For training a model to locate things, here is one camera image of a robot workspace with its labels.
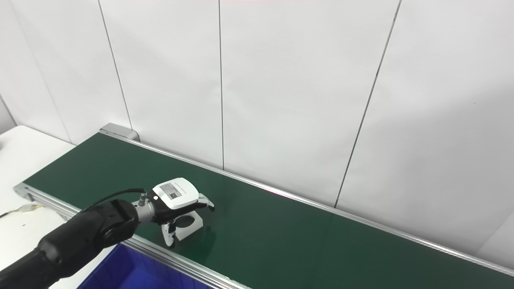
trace green conveyor belt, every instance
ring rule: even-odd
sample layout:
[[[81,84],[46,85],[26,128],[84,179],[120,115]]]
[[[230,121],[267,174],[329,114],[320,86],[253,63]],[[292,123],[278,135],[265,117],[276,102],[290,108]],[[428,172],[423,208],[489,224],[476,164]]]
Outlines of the green conveyor belt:
[[[100,133],[24,183],[84,208],[176,177],[216,211],[198,210],[204,228],[172,250],[253,289],[514,287],[504,273]],[[160,226],[137,234],[165,247]]]

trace blue bin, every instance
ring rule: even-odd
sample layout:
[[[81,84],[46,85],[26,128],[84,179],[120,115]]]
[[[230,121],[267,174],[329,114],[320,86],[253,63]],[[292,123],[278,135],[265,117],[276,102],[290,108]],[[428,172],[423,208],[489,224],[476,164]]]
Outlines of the blue bin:
[[[116,247],[78,289],[211,289],[124,245]]]

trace cable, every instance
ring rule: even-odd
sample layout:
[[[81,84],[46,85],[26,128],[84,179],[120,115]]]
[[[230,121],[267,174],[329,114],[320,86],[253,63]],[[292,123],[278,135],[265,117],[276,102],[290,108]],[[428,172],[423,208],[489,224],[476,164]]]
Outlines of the cable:
[[[26,204],[16,210],[10,210],[8,212],[1,214],[0,218],[5,217],[8,214],[13,213],[13,212],[30,212],[30,211],[36,210],[37,208],[41,208],[41,207],[44,207],[44,206],[43,205],[35,205],[35,204]]]
[[[105,196],[105,197],[99,199],[98,201],[92,203],[91,205],[87,206],[85,209],[83,209],[79,213],[85,212],[85,211],[89,210],[91,207],[96,206],[99,203],[101,203],[101,202],[103,202],[103,201],[105,201],[107,199],[112,198],[113,196],[117,196],[117,195],[121,195],[121,194],[125,194],[125,193],[141,193],[142,194],[142,193],[145,193],[145,192],[146,191],[143,188],[132,188],[132,189],[126,189],[126,190],[123,190],[123,191],[115,192],[113,194]]]

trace robotic hand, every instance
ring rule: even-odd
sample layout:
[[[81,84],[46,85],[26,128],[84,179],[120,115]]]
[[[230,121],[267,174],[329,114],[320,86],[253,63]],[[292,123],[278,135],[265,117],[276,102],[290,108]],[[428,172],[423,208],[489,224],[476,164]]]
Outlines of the robotic hand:
[[[141,223],[170,224],[198,208],[214,204],[184,178],[157,185],[151,192],[140,192],[138,201],[129,203],[106,198],[80,211],[68,222],[44,236],[38,246],[0,271],[0,289],[48,288],[59,279],[75,274],[101,250],[132,237]]]

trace white table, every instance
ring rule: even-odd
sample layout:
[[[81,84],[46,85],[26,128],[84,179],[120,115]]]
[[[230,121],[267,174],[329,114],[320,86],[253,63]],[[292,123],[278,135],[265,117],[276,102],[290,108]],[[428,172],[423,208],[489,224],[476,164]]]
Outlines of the white table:
[[[12,189],[75,146],[24,126],[0,135],[0,213],[17,209],[29,201]],[[14,212],[0,219],[0,269],[33,250],[41,237],[64,220],[48,208]],[[50,288],[76,288],[110,252],[108,248],[69,278]]]

